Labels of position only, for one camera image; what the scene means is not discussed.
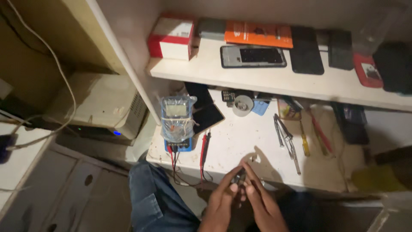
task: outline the red phone case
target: red phone case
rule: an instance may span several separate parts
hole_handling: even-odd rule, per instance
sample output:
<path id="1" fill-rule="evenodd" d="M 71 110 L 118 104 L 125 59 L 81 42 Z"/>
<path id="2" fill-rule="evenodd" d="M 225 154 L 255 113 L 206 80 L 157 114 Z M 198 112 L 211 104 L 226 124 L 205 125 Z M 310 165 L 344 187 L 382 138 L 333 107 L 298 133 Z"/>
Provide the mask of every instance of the red phone case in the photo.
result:
<path id="1" fill-rule="evenodd" d="M 372 56 L 363 56 L 354 52 L 353 64 L 359 81 L 363 86 L 370 88 L 382 88 L 384 86 Z"/>

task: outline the plastic bag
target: plastic bag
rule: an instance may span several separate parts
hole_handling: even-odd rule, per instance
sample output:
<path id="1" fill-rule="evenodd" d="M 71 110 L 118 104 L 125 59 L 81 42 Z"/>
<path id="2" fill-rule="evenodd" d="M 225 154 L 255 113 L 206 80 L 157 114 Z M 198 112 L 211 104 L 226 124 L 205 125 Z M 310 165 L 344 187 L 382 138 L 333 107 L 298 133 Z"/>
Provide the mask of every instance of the plastic bag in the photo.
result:
<path id="1" fill-rule="evenodd" d="M 174 96 L 163 97 L 162 107 L 162 137 L 169 142 L 183 142 L 194 135 L 192 106 L 197 97 Z"/>

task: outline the cabinet door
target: cabinet door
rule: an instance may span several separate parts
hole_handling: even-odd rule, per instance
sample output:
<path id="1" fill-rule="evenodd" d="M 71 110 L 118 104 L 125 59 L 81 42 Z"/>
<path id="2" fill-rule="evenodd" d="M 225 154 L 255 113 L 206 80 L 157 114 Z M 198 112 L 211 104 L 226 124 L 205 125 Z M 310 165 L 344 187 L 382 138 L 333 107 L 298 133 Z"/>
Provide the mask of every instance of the cabinet door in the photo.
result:
<path id="1" fill-rule="evenodd" d="M 45 151 L 0 222 L 0 232 L 40 231 L 75 163 L 72 157 Z"/>
<path id="2" fill-rule="evenodd" d="M 102 170 L 76 232 L 127 232 L 131 203 L 127 176 Z"/>
<path id="3" fill-rule="evenodd" d="M 86 203 L 89 198 L 94 198 L 90 193 L 100 172 L 100 167 L 79 161 L 66 183 L 62 197 L 50 211 L 42 232 L 75 231 Z"/>

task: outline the jeans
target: jeans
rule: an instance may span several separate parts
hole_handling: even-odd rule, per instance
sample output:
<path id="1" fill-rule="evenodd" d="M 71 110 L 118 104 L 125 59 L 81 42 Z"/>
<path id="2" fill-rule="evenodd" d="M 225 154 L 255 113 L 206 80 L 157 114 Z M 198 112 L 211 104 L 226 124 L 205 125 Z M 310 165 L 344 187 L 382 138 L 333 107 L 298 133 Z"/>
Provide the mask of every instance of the jeans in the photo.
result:
<path id="1" fill-rule="evenodd" d="M 200 221 L 170 184 L 162 168 L 140 161 L 129 172 L 133 232 L 194 232 Z M 292 193 L 279 202 L 290 232 L 319 231 L 318 209 L 307 193 Z M 251 226 L 248 231 L 258 231 Z"/>

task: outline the orange packaging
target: orange packaging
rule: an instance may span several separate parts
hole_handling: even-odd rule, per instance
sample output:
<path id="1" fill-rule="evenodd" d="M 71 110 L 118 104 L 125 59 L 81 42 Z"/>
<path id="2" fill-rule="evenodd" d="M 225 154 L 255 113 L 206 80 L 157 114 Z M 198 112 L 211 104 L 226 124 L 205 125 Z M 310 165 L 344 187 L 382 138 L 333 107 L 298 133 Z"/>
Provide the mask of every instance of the orange packaging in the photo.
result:
<path id="1" fill-rule="evenodd" d="M 227 21 L 225 41 L 262 46 L 293 48 L 290 26 Z"/>

